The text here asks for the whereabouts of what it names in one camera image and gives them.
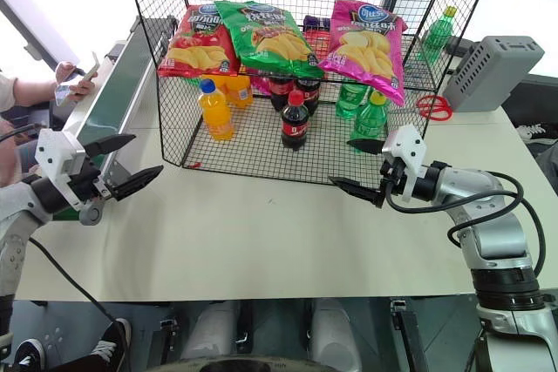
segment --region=sneaker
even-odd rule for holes
[[[558,141],[557,124],[520,125],[516,128],[524,143],[552,145]]]
[[[116,322],[111,323],[106,328],[99,343],[91,352],[92,355],[100,356],[107,363],[107,370],[110,372],[118,372],[124,361],[125,349],[117,327],[124,331],[126,344],[129,348],[130,340],[132,340],[132,327],[127,320],[117,318]]]
[[[23,366],[25,371],[42,372],[45,364],[46,356],[39,340],[25,340],[17,346],[14,365]]]

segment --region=red bottle cap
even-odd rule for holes
[[[304,104],[304,93],[301,91],[292,91],[289,93],[289,105],[302,106]]]

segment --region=white table surface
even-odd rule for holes
[[[120,159],[130,171],[161,164],[153,97],[132,123]],[[505,112],[431,123],[426,163],[505,172],[540,215],[548,255],[542,287],[558,286],[558,198]],[[534,258],[534,228],[523,209]],[[52,222],[35,237],[102,301],[224,300],[473,292],[444,213],[379,210],[332,186],[196,172],[165,164],[145,190],[111,202],[96,227]],[[82,301],[33,246],[18,299]]]

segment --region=wire mesh basket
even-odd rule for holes
[[[215,0],[135,0],[146,31],[155,64],[166,52],[169,38],[189,4]],[[247,0],[230,0],[244,2]],[[330,17],[335,0],[253,0],[288,10],[302,26],[307,15]],[[417,110],[417,100],[436,94],[442,84],[452,54],[442,52],[428,64],[420,59],[428,28],[442,16],[447,6],[458,12],[453,34],[461,38],[478,0],[360,0],[376,4],[401,16],[408,30],[403,36],[405,105],[389,104],[386,132],[414,124],[425,135],[428,118]],[[319,56],[327,53],[326,40],[309,39]],[[298,152],[282,147],[281,120],[269,99],[255,91],[255,102],[248,109],[233,109],[235,136],[230,141],[213,141],[203,127],[199,95],[194,81],[159,78],[158,101],[160,141],[163,159],[185,168],[226,172],[272,179],[289,179],[329,184],[329,176],[344,176],[366,186],[377,186],[381,156],[357,153],[346,145],[353,121],[335,116],[335,103],[342,77],[326,73],[320,89],[320,105],[311,120],[306,145]]]

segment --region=green soda bottle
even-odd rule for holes
[[[384,125],[387,121],[386,101],[382,93],[377,90],[372,91],[368,104],[358,112],[355,129],[350,139],[376,139],[384,133]]]
[[[344,78],[344,81],[355,81],[352,78]],[[351,119],[357,115],[358,107],[363,101],[368,86],[353,85],[350,83],[341,84],[339,99],[335,106],[335,114],[343,119]]]
[[[428,35],[423,42],[424,55],[422,51],[418,59],[434,64],[439,58],[440,52],[446,46],[447,40],[453,34],[453,17],[457,12],[454,6],[448,6],[444,11],[444,16],[434,22],[428,30]]]

